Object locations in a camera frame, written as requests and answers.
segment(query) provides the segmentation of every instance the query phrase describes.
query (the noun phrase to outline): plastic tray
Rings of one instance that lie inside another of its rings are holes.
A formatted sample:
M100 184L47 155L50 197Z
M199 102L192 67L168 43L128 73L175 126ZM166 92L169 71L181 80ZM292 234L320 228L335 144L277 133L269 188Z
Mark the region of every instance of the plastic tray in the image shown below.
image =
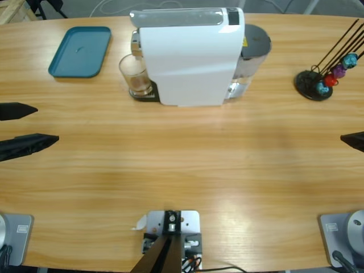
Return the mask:
M63 37L48 68L53 77L88 78L100 72L111 37L108 27L73 27Z

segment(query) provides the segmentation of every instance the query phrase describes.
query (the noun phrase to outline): clear glass cup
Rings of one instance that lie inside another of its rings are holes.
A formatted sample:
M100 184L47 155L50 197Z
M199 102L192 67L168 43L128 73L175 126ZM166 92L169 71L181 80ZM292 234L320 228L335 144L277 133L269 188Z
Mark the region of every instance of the clear glass cup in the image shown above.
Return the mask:
M126 55L121 59L119 69L134 95L145 96L152 91L152 83L142 57Z

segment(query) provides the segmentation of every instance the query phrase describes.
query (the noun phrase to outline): gray floor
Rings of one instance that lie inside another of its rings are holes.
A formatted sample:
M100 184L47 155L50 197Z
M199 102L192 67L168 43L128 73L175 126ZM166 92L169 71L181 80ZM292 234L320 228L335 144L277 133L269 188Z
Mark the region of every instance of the gray floor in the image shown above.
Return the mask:
M237 6L239 0L63 0L62 10L70 18L89 17L96 6L92 16L118 16L128 15L130 10L175 8L175 7L221 7ZM281 13L271 3L265 0L246 0L244 12L246 13ZM289 0L272 0L281 10L284 10ZM287 13L303 13L310 0L293 0ZM48 19L58 19L56 13L48 2L42 2ZM321 0L312 14L340 15L363 18L364 5L359 0Z
M302 270L288 270L288 271L279 271L279 273L337 273L335 270L332 270L328 267L322 268L312 268L312 269L302 269Z

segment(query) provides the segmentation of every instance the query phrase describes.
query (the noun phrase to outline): sticker label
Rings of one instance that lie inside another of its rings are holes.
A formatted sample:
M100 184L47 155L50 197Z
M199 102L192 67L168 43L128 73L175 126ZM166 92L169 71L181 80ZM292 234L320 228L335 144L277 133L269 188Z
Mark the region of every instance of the sticker label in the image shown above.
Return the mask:
M27 225L18 225L16 229L16 233L28 233L29 226Z
M248 46L248 41L246 40L246 37L244 37L243 47L247 47L247 46Z
M332 231L338 231L339 229L337 228L336 223L329 223L329 224L326 224L326 230L329 232L332 232Z

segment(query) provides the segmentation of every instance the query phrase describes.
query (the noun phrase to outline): wooden table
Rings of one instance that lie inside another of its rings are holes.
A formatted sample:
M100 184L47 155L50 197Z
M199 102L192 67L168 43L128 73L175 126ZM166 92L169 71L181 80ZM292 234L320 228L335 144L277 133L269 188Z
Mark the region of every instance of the wooden table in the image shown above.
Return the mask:
M327 101L297 93L353 18L247 14L272 52L247 93L221 107L132 100L118 70L130 52L128 18L0 27L0 101L39 111L1 122L0 140L59 135L52 147L0 163L0 210L35 217L25 264L130 271L149 210L201 214L204 266L249 271L327 266L317 218L364 207L364 154L340 141L364 129L363 67ZM73 26L108 26L94 78L54 79L48 66Z

